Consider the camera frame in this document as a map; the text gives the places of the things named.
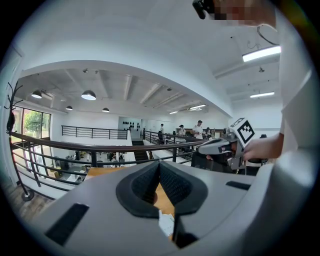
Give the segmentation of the dark staircase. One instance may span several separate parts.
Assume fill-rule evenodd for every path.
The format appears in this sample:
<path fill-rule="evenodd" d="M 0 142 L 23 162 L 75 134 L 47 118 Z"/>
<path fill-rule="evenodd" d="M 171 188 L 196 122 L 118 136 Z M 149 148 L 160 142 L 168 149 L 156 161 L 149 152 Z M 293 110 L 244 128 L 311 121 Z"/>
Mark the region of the dark staircase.
<path fill-rule="evenodd" d="M 133 140 L 132 145 L 144 146 L 144 142 L 142 140 Z M 145 161 L 149 159 L 149 156 L 146 151 L 140 150 L 140 151 L 134 151 L 133 153 L 136 161 Z"/>

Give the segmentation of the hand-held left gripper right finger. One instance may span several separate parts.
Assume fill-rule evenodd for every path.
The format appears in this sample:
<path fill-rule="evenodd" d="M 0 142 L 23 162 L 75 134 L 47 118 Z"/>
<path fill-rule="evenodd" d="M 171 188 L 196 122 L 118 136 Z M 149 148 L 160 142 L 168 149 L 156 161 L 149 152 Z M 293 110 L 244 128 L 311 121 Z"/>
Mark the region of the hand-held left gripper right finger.
<path fill-rule="evenodd" d="M 214 172 L 160 161 L 160 184 L 174 206 L 172 241 L 161 236 L 160 250 L 243 250 L 245 234 L 256 213 L 249 192 L 252 176 Z"/>

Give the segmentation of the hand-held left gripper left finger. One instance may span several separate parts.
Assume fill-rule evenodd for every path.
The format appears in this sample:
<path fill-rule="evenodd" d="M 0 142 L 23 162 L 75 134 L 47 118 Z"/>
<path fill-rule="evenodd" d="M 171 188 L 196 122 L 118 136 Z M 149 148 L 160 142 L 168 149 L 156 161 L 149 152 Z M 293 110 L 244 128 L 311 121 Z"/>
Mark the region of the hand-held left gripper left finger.
<path fill-rule="evenodd" d="M 50 204 L 34 221 L 39 239 L 54 255 L 169 256 L 178 252 L 158 218 L 136 217 L 118 201 L 125 177 L 157 166 L 143 163 L 85 180 Z"/>

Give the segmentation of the large glass window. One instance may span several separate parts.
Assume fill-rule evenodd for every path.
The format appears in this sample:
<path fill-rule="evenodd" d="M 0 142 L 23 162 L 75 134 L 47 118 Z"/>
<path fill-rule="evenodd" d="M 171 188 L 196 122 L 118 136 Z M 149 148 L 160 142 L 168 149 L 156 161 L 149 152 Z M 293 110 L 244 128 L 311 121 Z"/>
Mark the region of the large glass window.
<path fill-rule="evenodd" d="M 50 137 L 51 114 L 16 107 L 13 110 L 13 115 L 13 132 L 37 139 L 46 139 Z"/>

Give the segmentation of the black metal railing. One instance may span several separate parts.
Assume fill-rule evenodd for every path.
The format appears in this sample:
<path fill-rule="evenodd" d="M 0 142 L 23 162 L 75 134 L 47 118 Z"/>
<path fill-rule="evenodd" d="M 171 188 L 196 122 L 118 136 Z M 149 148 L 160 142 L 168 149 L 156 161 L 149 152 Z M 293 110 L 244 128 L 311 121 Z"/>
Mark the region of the black metal railing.
<path fill-rule="evenodd" d="M 161 131 L 143 131 L 143 140 L 148 141 L 153 145 L 179 145 L 179 149 L 185 148 L 193 149 L 195 146 L 200 145 L 203 141 L 191 136 L 190 133 L 187 136 L 176 135 L 171 133 L 163 133 Z"/>
<path fill-rule="evenodd" d="M 126 130 L 78 127 L 68 125 L 61 126 L 61 135 L 79 138 L 109 140 L 126 140 L 128 138 L 128 132 Z"/>

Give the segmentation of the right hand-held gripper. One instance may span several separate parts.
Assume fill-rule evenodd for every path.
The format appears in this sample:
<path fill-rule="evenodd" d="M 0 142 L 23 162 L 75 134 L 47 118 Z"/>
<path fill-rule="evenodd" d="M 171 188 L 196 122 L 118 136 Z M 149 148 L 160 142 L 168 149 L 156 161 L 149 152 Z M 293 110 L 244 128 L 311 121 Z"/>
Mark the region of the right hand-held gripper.
<path fill-rule="evenodd" d="M 198 152 L 209 155 L 213 161 L 231 170 L 241 170 L 245 168 L 244 149 L 254 135 L 255 131 L 248 119 L 241 117 L 224 128 L 220 138 L 199 145 Z"/>

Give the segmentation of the black coat rack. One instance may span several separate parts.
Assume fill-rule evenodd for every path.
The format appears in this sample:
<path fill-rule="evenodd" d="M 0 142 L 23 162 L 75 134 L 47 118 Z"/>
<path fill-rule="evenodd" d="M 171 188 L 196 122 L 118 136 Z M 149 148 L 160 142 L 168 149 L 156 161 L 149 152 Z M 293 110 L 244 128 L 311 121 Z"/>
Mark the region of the black coat rack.
<path fill-rule="evenodd" d="M 6 124 L 6 133 L 9 135 L 9 145 L 10 145 L 11 158 L 12 158 L 12 162 L 13 162 L 16 176 L 18 178 L 18 184 L 21 186 L 21 188 L 23 190 L 23 193 L 21 194 L 21 198 L 22 198 L 23 202 L 29 202 L 34 198 L 35 194 L 32 190 L 27 189 L 22 182 L 22 179 L 19 174 L 19 170 L 16 165 L 16 161 L 14 158 L 14 148 L 13 148 L 13 143 L 12 143 L 12 139 L 11 139 L 11 133 L 12 133 L 15 121 L 16 121 L 14 113 L 13 113 L 13 110 L 16 107 L 16 103 L 14 103 L 14 98 L 15 98 L 16 92 L 18 91 L 18 89 L 20 89 L 22 87 L 22 85 L 19 87 L 13 88 L 13 86 L 9 82 L 7 84 L 9 85 L 9 87 L 11 89 L 11 95 L 9 95 L 9 94 L 7 95 L 7 99 L 9 101 L 9 107 L 4 106 L 4 108 L 6 110 L 9 110 L 9 116 L 8 116 L 8 120 L 7 120 L 7 124 Z"/>

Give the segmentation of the white wet wipe pack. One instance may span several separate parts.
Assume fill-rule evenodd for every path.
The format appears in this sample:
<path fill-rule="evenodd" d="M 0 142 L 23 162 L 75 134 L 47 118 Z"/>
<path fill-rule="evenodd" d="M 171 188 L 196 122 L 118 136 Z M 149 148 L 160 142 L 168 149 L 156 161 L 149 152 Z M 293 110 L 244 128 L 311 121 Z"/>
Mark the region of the white wet wipe pack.
<path fill-rule="evenodd" d="M 175 219 L 172 214 L 164 214 L 159 210 L 158 225 L 162 232 L 169 237 L 174 233 Z"/>

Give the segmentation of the person's white shirt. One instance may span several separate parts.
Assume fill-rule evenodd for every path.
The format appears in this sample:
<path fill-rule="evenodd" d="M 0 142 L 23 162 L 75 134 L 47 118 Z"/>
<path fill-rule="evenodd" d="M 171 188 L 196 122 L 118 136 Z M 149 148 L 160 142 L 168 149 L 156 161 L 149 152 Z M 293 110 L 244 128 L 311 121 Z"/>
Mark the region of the person's white shirt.
<path fill-rule="evenodd" d="M 275 12 L 281 48 L 279 83 L 282 98 L 281 154 L 320 148 L 320 78 L 298 31 Z"/>

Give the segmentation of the person's right forearm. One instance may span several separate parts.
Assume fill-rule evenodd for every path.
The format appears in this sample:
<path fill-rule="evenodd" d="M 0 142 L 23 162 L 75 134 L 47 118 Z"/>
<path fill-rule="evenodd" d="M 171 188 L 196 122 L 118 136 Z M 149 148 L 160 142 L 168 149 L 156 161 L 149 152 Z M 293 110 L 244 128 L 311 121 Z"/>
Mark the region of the person's right forearm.
<path fill-rule="evenodd" d="M 283 149 L 284 135 L 278 133 L 272 137 L 253 139 L 244 149 L 243 159 L 276 159 Z"/>

